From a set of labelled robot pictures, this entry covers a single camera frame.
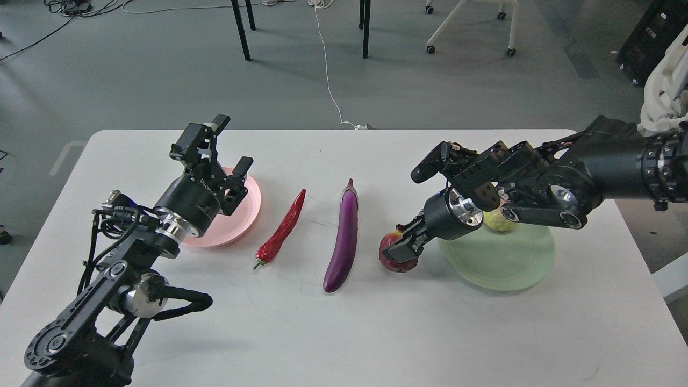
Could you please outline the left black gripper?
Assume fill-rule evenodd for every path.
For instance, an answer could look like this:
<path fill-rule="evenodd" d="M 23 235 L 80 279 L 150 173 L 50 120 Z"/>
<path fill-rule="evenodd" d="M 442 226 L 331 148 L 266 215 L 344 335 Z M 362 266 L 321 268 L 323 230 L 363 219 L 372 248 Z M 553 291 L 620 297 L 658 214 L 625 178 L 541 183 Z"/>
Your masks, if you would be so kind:
<path fill-rule="evenodd" d="M 246 177 L 254 159 L 241 157 L 230 175 L 217 162 L 217 137 L 230 121 L 219 114 L 210 123 L 189 123 L 171 145 L 170 159 L 185 170 L 153 208 L 161 222 L 158 233 L 202 237 L 217 215 L 233 215 L 246 198 Z"/>

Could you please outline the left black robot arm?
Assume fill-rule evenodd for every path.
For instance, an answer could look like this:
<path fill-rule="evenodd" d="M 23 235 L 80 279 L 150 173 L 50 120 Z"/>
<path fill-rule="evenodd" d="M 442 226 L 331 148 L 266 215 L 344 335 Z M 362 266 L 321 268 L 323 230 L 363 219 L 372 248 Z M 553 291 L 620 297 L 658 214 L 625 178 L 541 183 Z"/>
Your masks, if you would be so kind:
<path fill-rule="evenodd" d="M 126 386 L 133 354 L 152 321 L 202 312 L 204 292 L 170 286 L 153 269 L 176 258 L 187 238 L 205 235 L 218 215 L 231 216 L 248 194 L 251 157 L 226 174 L 217 161 L 217 137 L 230 118 L 187 125 L 169 156 L 184 170 L 152 208 L 118 190 L 92 211 L 91 245 L 76 298 L 30 341 L 31 374 L 24 386 Z"/>

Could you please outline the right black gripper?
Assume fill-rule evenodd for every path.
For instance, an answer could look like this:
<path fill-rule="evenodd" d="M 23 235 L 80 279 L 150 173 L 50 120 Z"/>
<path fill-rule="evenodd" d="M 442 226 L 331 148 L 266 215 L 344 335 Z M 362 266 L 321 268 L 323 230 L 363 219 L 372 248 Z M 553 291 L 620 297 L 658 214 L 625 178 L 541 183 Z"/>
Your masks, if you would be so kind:
<path fill-rule="evenodd" d="M 428 238 L 455 240 L 483 225 L 483 211 L 453 188 L 430 197 L 423 213 L 384 235 L 386 261 L 405 263 L 418 259 Z"/>

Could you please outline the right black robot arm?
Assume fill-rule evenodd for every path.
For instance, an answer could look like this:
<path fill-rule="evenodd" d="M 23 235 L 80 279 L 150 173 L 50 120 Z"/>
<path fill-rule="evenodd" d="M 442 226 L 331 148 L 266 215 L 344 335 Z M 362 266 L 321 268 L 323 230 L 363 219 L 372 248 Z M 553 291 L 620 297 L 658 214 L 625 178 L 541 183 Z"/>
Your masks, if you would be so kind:
<path fill-rule="evenodd" d="M 436 174 L 446 186 L 381 249 L 396 263 L 418 258 L 429 241 L 455 240 L 499 209 L 513 223 L 579 230 L 606 199 L 649 199 L 657 211 L 686 203 L 686 118 L 657 133 L 596 118 L 582 132 L 533 147 L 499 141 L 477 152 L 442 141 L 411 172 L 415 183 Z"/>

